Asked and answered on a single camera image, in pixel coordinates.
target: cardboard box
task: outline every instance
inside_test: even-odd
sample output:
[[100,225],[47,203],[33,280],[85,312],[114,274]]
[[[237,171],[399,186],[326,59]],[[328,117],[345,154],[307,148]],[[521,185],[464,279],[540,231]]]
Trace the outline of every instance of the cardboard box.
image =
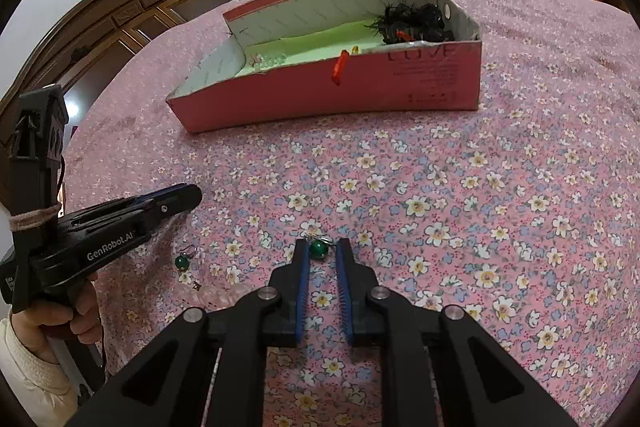
[[[371,19],[399,2],[437,4],[456,41],[382,44],[350,55],[340,86],[332,82],[340,52],[236,76],[247,72],[250,46]],[[255,0],[224,17],[230,38],[166,99],[187,131],[347,112],[478,109],[480,28],[450,0]]]

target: headboard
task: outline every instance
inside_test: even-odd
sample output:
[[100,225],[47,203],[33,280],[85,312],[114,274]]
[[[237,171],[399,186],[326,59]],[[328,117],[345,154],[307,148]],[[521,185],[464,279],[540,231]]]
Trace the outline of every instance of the headboard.
[[83,0],[40,41],[0,101],[0,202],[10,209],[6,146],[21,92],[60,84],[95,100],[165,30],[230,0]]

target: metal screw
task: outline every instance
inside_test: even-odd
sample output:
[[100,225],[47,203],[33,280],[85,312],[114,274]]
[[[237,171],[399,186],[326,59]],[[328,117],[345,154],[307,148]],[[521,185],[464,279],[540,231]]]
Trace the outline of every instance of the metal screw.
[[458,321],[465,316],[465,311],[460,306],[452,305],[444,308],[444,314],[447,315],[448,319]]
[[278,290],[273,286],[263,286],[258,290],[258,298],[263,301],[270,301],[278,296]]
[[190,323],[200,322],[204,317],[204,313],[200,308],[189,308],[182,314],[182,318]]
[[371,298],[376,301],[383,301],[389,295],[391,295],[389,288],[385,288],[384,286],[375,286],[371,289]]

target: bedsheet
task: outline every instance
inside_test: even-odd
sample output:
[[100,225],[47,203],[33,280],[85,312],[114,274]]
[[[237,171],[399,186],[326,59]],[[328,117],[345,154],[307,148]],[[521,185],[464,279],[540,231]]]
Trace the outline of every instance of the bedsheet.
[[[204,199],[100,271],[112,371],[180,313],[194,280],[258,287],[300,233],[321,230],[349,237],[416,305],[464,307],[581,426],[604,423],[640,362],[640,31],[590,0],[454,1],[484,32],[477,112],[190,136],[164,97],[228,38],[222,13],[237,0],[116,76],[65,152],[68,209],[183,181]],[[184,248],[194,259],[178,280]],[[380,423],[377,352],[350,350],[338,314],[334,263],[314,263],[302,346],[269,352],[265,426]]]

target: white sleeve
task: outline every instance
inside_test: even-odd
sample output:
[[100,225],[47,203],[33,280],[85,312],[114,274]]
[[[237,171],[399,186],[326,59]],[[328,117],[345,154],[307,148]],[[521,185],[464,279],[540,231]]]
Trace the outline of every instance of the white sleeve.
[[0,322],[0,370],[38,427],[62,427],[78,409],[78,397],[61,367],[29,352],[7,319]]

